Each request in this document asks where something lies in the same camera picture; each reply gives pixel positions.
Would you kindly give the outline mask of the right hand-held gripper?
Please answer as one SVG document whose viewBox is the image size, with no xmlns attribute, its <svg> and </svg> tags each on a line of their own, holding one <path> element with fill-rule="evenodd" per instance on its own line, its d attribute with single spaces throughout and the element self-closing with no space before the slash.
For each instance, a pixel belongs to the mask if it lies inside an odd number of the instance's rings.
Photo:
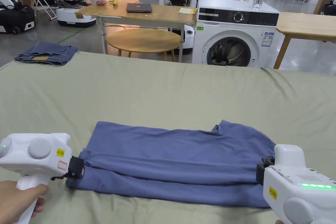
<svg viewBox="0 0 336 224">
<path fill-rule="evenodd" d="M 263 197 L 284 224 L 334 224 L 336 182 L 306 167 L 303 150 L 277 144 L 275 157 L 257 165 L 256 182 Z"/>
</svg>

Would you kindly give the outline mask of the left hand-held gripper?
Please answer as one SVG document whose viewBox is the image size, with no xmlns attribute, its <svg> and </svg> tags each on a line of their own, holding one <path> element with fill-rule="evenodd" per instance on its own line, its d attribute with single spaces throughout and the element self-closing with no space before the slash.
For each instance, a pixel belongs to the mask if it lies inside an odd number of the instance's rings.
<svg viewBox="0 0 336 224">
<path fill-rule="evenodd" d="M 20 175 L 16 188 L 27 190 L 56 179 L 80 180 L 84 160 L 72 155 L 67 133 L 13 133 L 0 144 L 1 168 Z M 28 224 L 36 201 L 14 224 Z"/>
</svg>

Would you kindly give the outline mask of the person's left hand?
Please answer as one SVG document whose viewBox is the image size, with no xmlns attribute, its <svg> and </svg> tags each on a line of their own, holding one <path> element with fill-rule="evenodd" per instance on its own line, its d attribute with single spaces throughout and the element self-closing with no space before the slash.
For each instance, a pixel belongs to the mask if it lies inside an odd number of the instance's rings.
<svg viewBox="0 0 336 224">
<path fill-rule="evenodd" d="M 41 196 L 49 192 L 49 187 L 40 184 L 27 190 L 16 188 L 15 181 L 0 182 L 0 223 L 13 224 L 20 216 L 36 201 L 32 217 L 42 212 L 45 206 L 45 199 Z"/>
</svg>

